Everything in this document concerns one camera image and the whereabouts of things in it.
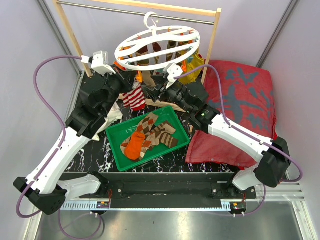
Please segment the white round clip hanger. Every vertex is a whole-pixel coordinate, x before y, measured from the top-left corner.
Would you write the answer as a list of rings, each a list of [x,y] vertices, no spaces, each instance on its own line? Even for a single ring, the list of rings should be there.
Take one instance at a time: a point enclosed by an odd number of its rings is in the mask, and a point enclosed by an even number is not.
[[[183,25],[157,26],[155,21],[149,25],[156,15],[147,12],[143,18],[147,30],[127,38],[116,48],[114,56],[119,66],[126,70],[153,71],[192,60],[200,47],[200,33]]]

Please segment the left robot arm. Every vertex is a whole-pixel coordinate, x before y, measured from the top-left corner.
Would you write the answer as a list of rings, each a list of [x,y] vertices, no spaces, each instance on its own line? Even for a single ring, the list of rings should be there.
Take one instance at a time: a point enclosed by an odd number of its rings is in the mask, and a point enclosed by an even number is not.
[[[98,172],[65,181],[60,178],[75,155],[117,121],[112,109],[120,94],[133,90],[135,78],[135,71],[115,65],[104,75],[90,77],[80,88],[80,103],[63,123],[54,147],[32,173],[14,181],[14,187],[41,212],[52,215],[69,200],[84,195],[103,198],[108,193],[108,181]]]

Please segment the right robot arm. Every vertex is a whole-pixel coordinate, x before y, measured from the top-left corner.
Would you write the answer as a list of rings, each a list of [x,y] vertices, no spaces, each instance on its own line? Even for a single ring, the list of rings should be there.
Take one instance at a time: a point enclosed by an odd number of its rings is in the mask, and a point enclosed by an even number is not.
[[[228,195],[239,198],[248,188],[263,184],[277,187],[291,165],[290,152],[285,139],[275,140],[261,136],[234,123],[207,103],[209,94],[199,82],[183,85],[175,82],[142,87],[146,97],[176,104],[190,114],[191,125],[211,136],[219,137],[236,146],[256,161],[256,165],[239,171],[227,185]]]

